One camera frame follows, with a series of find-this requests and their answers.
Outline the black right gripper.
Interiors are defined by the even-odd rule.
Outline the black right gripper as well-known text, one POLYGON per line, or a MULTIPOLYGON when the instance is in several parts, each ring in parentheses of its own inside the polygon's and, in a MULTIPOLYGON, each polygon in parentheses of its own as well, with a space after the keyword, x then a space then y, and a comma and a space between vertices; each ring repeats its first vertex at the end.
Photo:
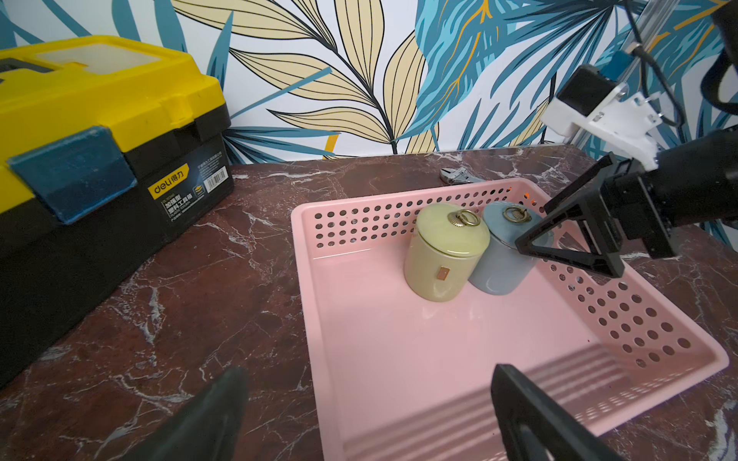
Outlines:
POLYGON ((671 224, 662 216, 648 172, 637 159, 617 161, 612 154, 601 157, 557 193, 543 211, 542 220, 515 240, 520 254, 604 278, 620 278, 625 265, 615 219, 626 240, 640 240, 652 259, 677 255, 671 224), (601 194, 578 192, 598 174, 601 194))

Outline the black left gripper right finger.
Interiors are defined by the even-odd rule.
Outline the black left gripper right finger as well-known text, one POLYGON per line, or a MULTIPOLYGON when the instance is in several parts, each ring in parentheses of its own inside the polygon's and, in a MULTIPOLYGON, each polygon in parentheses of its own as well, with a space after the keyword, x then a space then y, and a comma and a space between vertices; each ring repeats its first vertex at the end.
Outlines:
POLYGON ((495 367, 491 399, 509 460, 621 458, 512 365, 495 367))

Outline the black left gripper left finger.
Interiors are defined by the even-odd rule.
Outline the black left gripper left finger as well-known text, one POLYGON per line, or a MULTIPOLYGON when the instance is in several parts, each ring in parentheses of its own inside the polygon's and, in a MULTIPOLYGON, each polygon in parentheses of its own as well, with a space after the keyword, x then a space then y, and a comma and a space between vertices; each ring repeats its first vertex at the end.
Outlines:
POLYGON ((247 372, 226 370, 125 460, 231 460, 248 403, 247 372))

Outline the yellow-green canister back row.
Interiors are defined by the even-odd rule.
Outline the yellow-green canister back row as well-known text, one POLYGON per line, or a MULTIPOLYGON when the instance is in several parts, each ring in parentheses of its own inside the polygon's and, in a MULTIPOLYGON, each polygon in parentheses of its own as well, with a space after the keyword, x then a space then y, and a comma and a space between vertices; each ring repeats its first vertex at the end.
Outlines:
POLYGON ((473 211, 453 204, 432 204, 419 212, 404 265, 405 280, 431 302, 453 300, 467 284, 491 236, 473 211))

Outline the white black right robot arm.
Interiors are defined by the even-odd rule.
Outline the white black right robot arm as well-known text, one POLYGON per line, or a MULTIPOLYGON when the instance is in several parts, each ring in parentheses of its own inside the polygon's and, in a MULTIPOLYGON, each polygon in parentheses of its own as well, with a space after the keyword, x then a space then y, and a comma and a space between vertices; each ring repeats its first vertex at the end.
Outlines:
POLYGON ((677 253, 675 228, 737 217, 737 131, 720 130, 657 154, 657 168, 609 154, 544 206, 545 218, 515 241, 522 255, 620 278, 620 251, 639 240, 652 259, 677 253), (547 247, 539 238, 578 224, 587 251, 547 247))

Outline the blue canister back row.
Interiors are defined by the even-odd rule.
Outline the blue canister back row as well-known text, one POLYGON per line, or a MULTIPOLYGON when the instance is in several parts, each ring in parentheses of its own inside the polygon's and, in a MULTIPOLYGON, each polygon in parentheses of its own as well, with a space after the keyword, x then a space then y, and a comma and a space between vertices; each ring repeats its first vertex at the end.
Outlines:
POLYGON ((469 282, 487 294, 505 296, 521 284, 537 261, 522 255, 515 240, 543 218, 527 207, 509 202, 487 205, 482 218, 488 227, 490 242, 469 282))

